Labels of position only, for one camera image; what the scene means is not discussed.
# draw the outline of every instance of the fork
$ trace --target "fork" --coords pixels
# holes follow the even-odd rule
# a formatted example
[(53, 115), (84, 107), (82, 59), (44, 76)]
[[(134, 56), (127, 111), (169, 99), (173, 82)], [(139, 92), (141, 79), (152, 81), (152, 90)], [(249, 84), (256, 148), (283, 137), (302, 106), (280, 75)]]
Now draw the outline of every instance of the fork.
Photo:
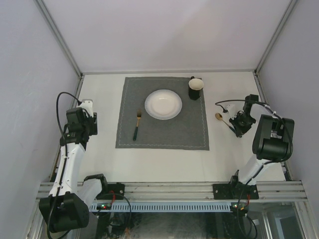
[(138, 115), (137, 115), (138, 123), (136, 124), (136, 128), (135, 128), (135, 131), (134, 131), (133, 141), (136, 141), (136, 137), (138, 136), (139, 121), (140, 121), (141, 117), (142, 117), (142, 112), (141, 112), (141, 110), (139, 109), (139, 110), (138, 110)]

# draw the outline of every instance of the gray placemat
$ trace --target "gray placemat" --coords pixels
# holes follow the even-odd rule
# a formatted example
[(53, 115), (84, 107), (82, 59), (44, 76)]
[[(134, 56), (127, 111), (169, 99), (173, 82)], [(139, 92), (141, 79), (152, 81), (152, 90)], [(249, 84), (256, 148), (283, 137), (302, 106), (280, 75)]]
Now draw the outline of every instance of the gray placemat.
[[(205, 100), (202, 92), (197, 101), (188, 97), (184, 77), (127, 77), (125, 79), (116, 138), (116, 148), (166, 148), (209, 150)], [(168, 89), (182, 101), (180, 113), (168, 120), (151, 117), (144, 103), (153, 91)], [(139, 132), (133, 141), (137, 111), (142, 110)]]

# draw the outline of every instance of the spoon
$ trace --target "spoon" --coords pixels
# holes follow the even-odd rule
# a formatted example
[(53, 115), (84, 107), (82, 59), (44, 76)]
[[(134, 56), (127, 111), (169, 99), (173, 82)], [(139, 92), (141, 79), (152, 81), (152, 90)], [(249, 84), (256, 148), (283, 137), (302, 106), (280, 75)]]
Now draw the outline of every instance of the spoon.
[(230, 128), (231, 131), (233, 131), (234, 133), (236, 133), (235, 129), (223, 120), (223, 116), (222, 116), (220, 113), (216, 113), (216, 114), (215, 114), (215, 117), (216, 117), (216, 119), (218, 119), (219, 121), (223, 121), (223, 122)]

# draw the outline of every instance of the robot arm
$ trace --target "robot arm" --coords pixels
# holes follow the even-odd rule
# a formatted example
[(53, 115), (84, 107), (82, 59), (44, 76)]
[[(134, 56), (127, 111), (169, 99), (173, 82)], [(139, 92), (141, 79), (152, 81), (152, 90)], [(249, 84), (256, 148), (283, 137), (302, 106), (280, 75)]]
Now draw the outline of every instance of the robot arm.
[[(237, 170), (229, 184), (213, 185), (216, 199), (238, 199), (240, 195), (252, 195), (252, 192), (257, 192), (258, 178), (269, 167), (288, 160), (292, 155), (294, 121), (280, 118), (268, 105), (258, 104), (258, 96), (250, 95), (245, 100), (243, 111), (229, 121), (237, 137), (247, 132), (254, 122), (259, 122), (252, 145), (253, 156), (244, 167)], [(227, 110), (231, 112), (232, 108), (228, 106)], [(258, 199), (258, 193), (252, 199)]]
[(77, 179), (89, 137), (97, 135), (97, 114), (92, 100), (83, 100), (66, 113), (67, 124), (60, 139), (60, 163), (56, 179), (47, 198), (40, 199), (39, 209), (50, 232), (57, 233), (86, 227), (89, 206), (106, 184), (103, 175), (84, 180), (78, 192)]

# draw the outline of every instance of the black mug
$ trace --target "black mug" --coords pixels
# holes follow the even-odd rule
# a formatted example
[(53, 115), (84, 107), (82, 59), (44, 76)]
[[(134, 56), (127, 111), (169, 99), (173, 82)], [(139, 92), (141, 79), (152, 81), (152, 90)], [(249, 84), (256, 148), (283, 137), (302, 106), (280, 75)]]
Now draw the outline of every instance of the black mug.
[(188, 82), (188, 96), (191, 100), (196, 101), (200, 97), (200, 92), (204, 88), (204, 82), (195, 77), (191, 77)]

